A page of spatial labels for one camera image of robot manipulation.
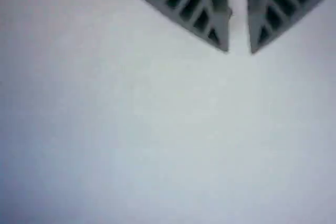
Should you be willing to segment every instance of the white wall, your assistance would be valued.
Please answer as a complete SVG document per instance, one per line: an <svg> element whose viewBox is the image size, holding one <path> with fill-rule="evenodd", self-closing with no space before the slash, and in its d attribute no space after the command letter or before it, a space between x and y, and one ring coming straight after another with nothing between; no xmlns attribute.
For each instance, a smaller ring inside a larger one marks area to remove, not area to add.
<svg viewBox="0 0 336 224"><path fill-rule="evenodd" d="M335 223L336 0L250 57L141 0L0 0L0 223Z"/></svg>

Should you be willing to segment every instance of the white surface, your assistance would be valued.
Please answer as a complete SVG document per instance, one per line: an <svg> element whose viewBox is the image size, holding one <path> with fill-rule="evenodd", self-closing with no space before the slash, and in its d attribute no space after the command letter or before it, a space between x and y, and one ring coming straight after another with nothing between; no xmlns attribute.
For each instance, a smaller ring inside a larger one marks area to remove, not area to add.
<svg viewBox="0 0 336 224"><path fill-rule="evenodd" d="M336 0L250 57L141 0L0 0L0 223L335 223Z"/></svg>

